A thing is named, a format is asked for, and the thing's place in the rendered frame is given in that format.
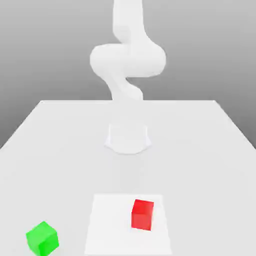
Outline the small red cube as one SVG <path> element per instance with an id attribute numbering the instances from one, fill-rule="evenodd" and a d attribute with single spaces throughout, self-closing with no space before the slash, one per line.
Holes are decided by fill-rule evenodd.
<path id="1" fill-rule="evenodd" d="M 154 202 L 135 199 L 131 211 L 131 227 L 151 231 Z"/>

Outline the small green cube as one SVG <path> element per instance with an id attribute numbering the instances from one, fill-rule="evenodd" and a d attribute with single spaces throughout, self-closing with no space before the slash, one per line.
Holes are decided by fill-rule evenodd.
<path id="1" fill-rule="evenodd" d="M 57 231 L 45 221 L 26 233 L 26 241 L 36 256 L 49 256 L 59 247 Z"/>

